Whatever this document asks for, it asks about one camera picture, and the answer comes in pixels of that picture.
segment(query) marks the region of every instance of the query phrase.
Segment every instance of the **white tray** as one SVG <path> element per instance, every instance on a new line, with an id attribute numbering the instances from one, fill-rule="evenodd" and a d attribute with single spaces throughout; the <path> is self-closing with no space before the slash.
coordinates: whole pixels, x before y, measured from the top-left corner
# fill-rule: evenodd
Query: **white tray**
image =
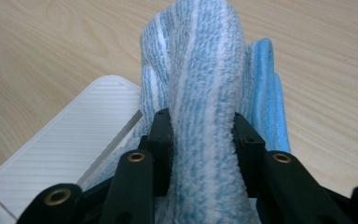
<path id="1" fill-rule="evenodd" d="M 0 223 L 15 223 L 43 189 L 76 183 L 141 117 L 140 88 L 100 77 L 0 167 Z"/>

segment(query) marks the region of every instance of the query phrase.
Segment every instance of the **screw hole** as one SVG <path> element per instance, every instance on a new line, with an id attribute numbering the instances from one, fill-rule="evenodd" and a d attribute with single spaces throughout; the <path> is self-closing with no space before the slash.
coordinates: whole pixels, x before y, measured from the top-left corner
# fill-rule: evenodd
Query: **screw hole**
<path id="1" fill-rule="evenodd" d="M 55 189 L 45 198 L 45 204 L 55 206 L 66 202 L 71 197 L 69 189 Z"/>
<path id="2" fill-rule="evenodd" d="M 274 155 L 272 155 L 272 157 L 274 158 L 275 161 L 282 162 L 282 163 L 289 163 L 292 161 L 290 157 L 282 153 L 275 153 Z"/>
<path id="3" fill-rule="evenodd" d="M 145 158 L 145 155 L 139 152 L 134 152 L 130 154 L 130 156 L 127 158 L 129 161 L 137 162 L 142 161 Z"/>

